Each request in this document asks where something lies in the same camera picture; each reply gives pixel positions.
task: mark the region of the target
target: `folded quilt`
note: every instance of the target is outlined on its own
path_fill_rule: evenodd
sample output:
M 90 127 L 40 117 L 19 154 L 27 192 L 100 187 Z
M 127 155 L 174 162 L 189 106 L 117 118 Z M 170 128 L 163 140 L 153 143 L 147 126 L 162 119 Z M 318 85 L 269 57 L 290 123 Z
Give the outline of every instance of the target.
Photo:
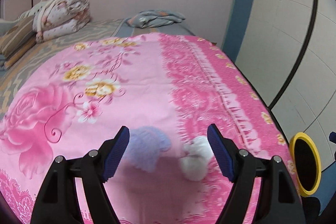
M 44 5 L 48 2 L 48 0 L 41 0 L 39 3 L 35 4 L 33 8 L 31 8 L 30 10 L 23 12 L 19 17 L 18 20 L 23 20 L 27 17 L 30 16 L 35 16 L 36 14 L 39 13 L 39 11 L 42 10 L 42 8 L 44 7 Z
M 89 9 L 89 0 L 62 0 L 58 2 L 50 11 L 45 11 L 41 21 L 41 31 L 51 30 L 78 13 Z M 33 29 L 38 31 L 38 15 L 34 18 Z
M 90 21 L 90 11 L 88 9 L 78 13 L 74 18 L 67 20 L 63 24 L 47 31 L 42 31 L 42 37 L 37 39 L 37 43 L 48 41 L 63 35 L 72 34 L 83 28 Z
M 170 10 L 148 10 L 140 12 L 126 22 L 136 28 L 156 28 L 173 23 L 181 23 L 184 15 Z
M 89 18 L 89 0 L 48 0 L 34 17 L 36 42 L 41 43 L 76 32 L 88 22 Z

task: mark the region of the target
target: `yellow flower print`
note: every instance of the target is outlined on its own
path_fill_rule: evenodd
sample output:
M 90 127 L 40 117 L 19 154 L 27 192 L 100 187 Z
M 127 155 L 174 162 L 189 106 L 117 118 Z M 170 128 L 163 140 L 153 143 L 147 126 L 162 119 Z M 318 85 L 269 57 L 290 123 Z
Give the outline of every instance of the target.
M 103 45 L 119 45 L 122 42 L 124 42 L 124 38 L 106 38 L 106 39 L 102 39 L 99 40 L 100 43 L 102 43 Z
M 266 124 L 272 124 L 273 123 L 271 117 L 266 112 L 262 112 L 261 116 L 264 119 L 264 121 L 266 122 Z
M 254 92 L 250 92 L 250 96 L 253 100 L 259 100 L 259 97 Z
M 76 81 L 85 78 L 90 74 L 90 66 L 76 66 L 64 73 L 64 81 Z
M 287 169 L 291 175 L 294 175 L 296 173 L 296 168 L 293 161 L 291 160 L 287 161 Z
M 226 59 L 226 56 L 223 54 L 215 54 L 215 56 L 219 59 Z
M 122 43 L 120 43 L 118 46 L 120 47 L 132 47 L 132 46 L 136 46 L 137 44 L 135 42 L 129 42 L 129 41 L 124 41 Z
M 282 134 L 278 134 L 278 135 L 277 135 L 277 139 L 278 139 L 278 145 L 286 145 L 286 140 L 285 140 L 285 138 L 282 136 Z
M 75 45 L 75 50 L 76 50 L 76 51 L 81 51 L 81 50 L 85 50 L 85 49 L 88 48 L 88 47 L 89 47 L 89 45 L 86 44 L 86 43 L 77 43 L 77 44 Z
M 236 75 L 236 79 L 242 85 L 247 85 L 246 81 L 243 78 L 239 77 L 238 75 Z
M 96 78 L 86 84 L 85 94 L 87 96 L 95 96 L 98 98 L 107 96 L 120 88 L 119 82 L 111 79 Z
M 230 69 L 234 69 L 235 67 L 231 63 L 226 63 L 226 67 Z

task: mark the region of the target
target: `floral blanket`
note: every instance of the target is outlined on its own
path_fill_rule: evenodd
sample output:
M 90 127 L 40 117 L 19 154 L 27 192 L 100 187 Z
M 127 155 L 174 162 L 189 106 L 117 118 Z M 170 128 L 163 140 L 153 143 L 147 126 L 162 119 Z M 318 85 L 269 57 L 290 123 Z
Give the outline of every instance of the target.
M 214 157 L 201 181 L 186 179 L 178 164 L 183 145 L 205 136 L 211 123 L 257 157 L 280 155 L 295 180 L 286 142 L 262 102 L 210 42 L 151 33 L 77 43 L 32 74 L 0 123 L 0 191 L 29 223 L 53 159 L 82 157 L 125 125 L 155 136 L 159 149 L 150 166 L 123 157 L 105 183 L 121 223 L 213 224 L 232 184 Z M 92 223 L 77 185 L 83 219 Z M 253 220 L 259 188 L 256 179 L 244 223 Z

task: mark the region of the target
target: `blue wall stripe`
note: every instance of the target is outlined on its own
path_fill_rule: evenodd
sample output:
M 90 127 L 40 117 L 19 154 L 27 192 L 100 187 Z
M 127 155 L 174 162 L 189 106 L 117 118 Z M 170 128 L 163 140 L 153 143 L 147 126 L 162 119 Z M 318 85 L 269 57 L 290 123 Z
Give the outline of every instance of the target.
M 253 0 L 235 0 L 222 50 L 235 62 L 250 18 Z
M 320 214 L 328 205 L 336 191 L 336 163 L 334 162 L 328 168 L 322 171 L 320 185 L 312 196 L 318 198 L 321 203 Z

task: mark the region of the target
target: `yellow ring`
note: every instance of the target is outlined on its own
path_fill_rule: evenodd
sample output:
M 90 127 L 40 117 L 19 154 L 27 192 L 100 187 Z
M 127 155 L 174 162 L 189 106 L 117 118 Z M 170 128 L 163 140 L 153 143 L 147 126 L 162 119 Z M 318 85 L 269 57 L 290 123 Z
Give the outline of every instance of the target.
M 307 191 L 300 182 L 299 176 L 296 172 L 296 177 L 299 183 L 299 190 L 300 190 L 300 195 L 303 197 L 308 197 L 312 194 L 314 194 L 317 190 L 317 188 L 320 185 L 320 181 L 321 181 L 321 172 L 322 172 L 322 167 L 321 167 L 321 159 L 320 159 L 320 154 L 316 148 L 315 143 L 313 142 L 313 140 L 307 135 L 304 134 L 302 132 L 297 133 L 290 141 L 289 143 L 289 150 L 290 153 L 292 155 L 292 158 L 294 160 L 294 165 L 295 165 L 295 154 L 294 154 L 294 148 L 295 148 L 295 143 L 298 139 L 303 140 L 305 143 L 308 144 L 308 146 L 310 147 L 311 151 L 313 152 L 314 158 L 315 158 L 315 163 L 316 163 L 316 178 L 315 178 L 315 182 L 314 182 L 314 186 L 310 191 Z

